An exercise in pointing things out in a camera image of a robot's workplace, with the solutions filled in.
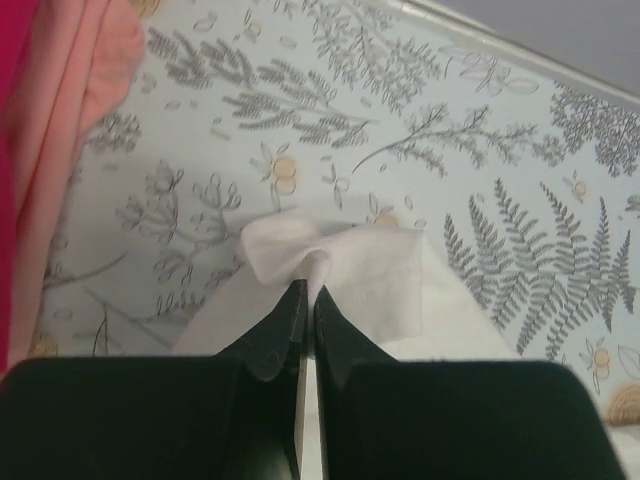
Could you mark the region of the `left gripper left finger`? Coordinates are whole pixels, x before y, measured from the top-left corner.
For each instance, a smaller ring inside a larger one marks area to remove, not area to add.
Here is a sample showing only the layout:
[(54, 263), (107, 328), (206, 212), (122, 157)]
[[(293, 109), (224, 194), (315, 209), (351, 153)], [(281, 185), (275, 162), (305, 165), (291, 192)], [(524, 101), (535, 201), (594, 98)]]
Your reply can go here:
[(1, 383), (5, 479), (297, 479), (306, 284), (209, 356), (33, 358)]

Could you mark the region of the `white printed t-shirt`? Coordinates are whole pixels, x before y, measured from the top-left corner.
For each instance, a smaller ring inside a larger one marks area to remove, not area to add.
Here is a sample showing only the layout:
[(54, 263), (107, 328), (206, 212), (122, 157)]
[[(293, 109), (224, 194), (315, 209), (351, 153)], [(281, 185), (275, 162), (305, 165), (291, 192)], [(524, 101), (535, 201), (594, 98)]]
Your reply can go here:
[[(400, 361), (525, 361), (505, 342), (469, 290), (416, 230), (376, 225), (323, 236), (296, 212), (267, 216), (241, 232), (243, 266), (191, 319), (174, 350), (220, 353), (263, 319), (295, 281), (306, 284), (301, 475), (328, 479), (322, 467), (314, 307), (327, 290), (343, 316)], [(639, 427), (599, 413), (624, 477), (639, 475)]]

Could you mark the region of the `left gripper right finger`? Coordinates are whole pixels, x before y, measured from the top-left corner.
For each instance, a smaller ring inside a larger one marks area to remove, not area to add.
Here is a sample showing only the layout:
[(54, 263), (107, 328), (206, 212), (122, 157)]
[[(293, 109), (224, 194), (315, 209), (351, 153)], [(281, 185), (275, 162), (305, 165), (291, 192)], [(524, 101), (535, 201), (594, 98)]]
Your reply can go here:
[(542, 361), (400, 361), (314, 307), (328, 479), (621, 479), (581, 382)]

